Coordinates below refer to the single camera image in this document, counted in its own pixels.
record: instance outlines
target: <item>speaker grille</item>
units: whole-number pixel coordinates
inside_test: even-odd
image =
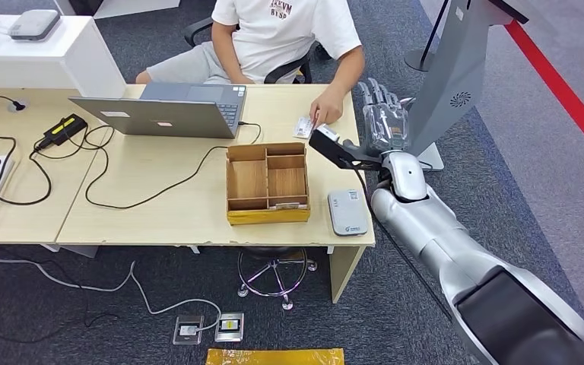
[[[454,95],[451,100],[449,100],[449,105],[453,106],[454,108],[459,108],[466,105],[469,100],[471,100],[471,93],[462,91]]]

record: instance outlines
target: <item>gray shorts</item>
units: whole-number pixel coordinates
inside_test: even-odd
[[[231,84],[214,45],[204,42],[193,49],[147,68],[152,81],[188,84]]]

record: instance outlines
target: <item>white cable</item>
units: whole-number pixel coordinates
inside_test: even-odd
[[[153,314],[153,315],[161,314],[161,313],[166,312],[167,310],[172,310],[173,308],[176,308],[177,306],[182,306],[185,303],[200,302],[200,303],[207,303],[209,305],[214,306],[214,308],[216,308],[216,310],[218,311],[218,317],[216,318],[216,321],[214,323],[212,323],[212,324],[210,324],[208,326],[205,326],[203,328],[196,329],[197,332],[198,331],[204,331],[205,329],[210,329],[212,327],[215,327],[218,324],[218,322],[221,320],[221,314],[222,314],[221,308],[219,308],[215,303],[212,303],[209,300],[204,300],[204,299],[187,299],[187,300],[183,300],[182,302],[173,304],[172,306],[168,306],[165,309],[153,311],[151,309],[151,306],[149,306],[149,301],[147,299],[146,294],[144,294],[144,290],[142,290],[142,286],[140,285],[140,282],[138,281],[138,279],[133,274],[133,269],[131,269],[131,271],[129,272],[129,274],[131,275],[131,278],[133,279],[133,281],[135,281],[135,283],[138,285],[138,289],[140,289],[140,293],[142,293],[142,297],[144,298],[144,303],[147,305],[147,310],[149,311],[150,314]]]
[[[59,280],[58,278],[54,278],[51,274],[48,274],[48,272],[46,272],[46,269],[43,268],[42,265],[37,264],[36,262],[32,262],[32,261],[28,261],[28,260],[6,260],[6,259],[0,259],[0,264],[31,264],[31,265],[35,265],[36,268],[39,269],[39,271],[41,271],[41,273],[46,276],[48,279],[56,282],[57,284],[61,284],[64,285],[66,287],[73,287],[75,289],[80,289],[80,287],[76,284],[69,284],[66,283],[64,281]],[[200,332],[200,331],[204,331],[205,329],[211,329],[213,327],[215,327],[218,322],[221,320],[221,308],[219,306],[217,306],[215,303],[209,301],[209,300],[205,300],[205,299],[187,299],[187,300],[183,300],[179,303],[173,304],[172,306],[168,306],[165,309],[161,309],[161,310],[157,310],[157,311],[153,311],[151,309],[151,306],[149,305],[149,301],[147,299],[147,295],[144,293],[144,289],[142,289],[142,286],[140,285],[140,282],[138,281],[138,279],[135,277],[135,275],[133,274],[133,268],[135,267],[135,261],[131,263],[131,268],[129,269],[129,273],[126,275],[126,278],[124,279],[124,281],[118,285],[117,287],[114,288],[102,288],[102,287],[89,287],[87,285],[82,285],[81,289],[87,289],[87,290],[95,290],[95,291],[103,291],[103,292],[113,292],[113,291],[118,291],[119,289],[121,289],[124,284],[126,284],[127,281],[129,281],[129,278],[133,278],[133,281],[135,282],[136,285],[138,285],[138,289],[140,290],[140,294],[142,294],[142,298],[144,299],[144,304],[146,304],[147,306],[147,310],[150,314],[152,315],[157,315],[157,314],[161,314],[161,313],[165,313],[169,310],[172,310],[174,308],[177,308],[178,306],[182,306],[183,304],[187,304],[187,303],[194,303],[194,302],[199,302],[199,303],[206,303],[209,304],[211,306],[213,306],[217,311],[218,311],[218,317],[216,318],[216,321],[210,325],[207,325],[205,327],[202,328],[197,328],[196,331]]]

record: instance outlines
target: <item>person's hand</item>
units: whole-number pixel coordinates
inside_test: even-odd
[[[310,118],[315,126],[334,123],[344,113],[345,93],[329,85],[310,106]]]
[[[233,78],[231,79],[232,84],[255,84],[254,80],[252,80],[251,78],[248,78],[245,75],[240,75],[237,78]]]

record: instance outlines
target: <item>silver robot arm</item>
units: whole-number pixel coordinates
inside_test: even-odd
[[[322,125],[310,146],[340,168],[379,171],[370,206],[437,280],[453,324],[486,364],[584,363],[584,321],[531,272],[496,257],[468,235],[424,181],[419,160],[366,155]]]

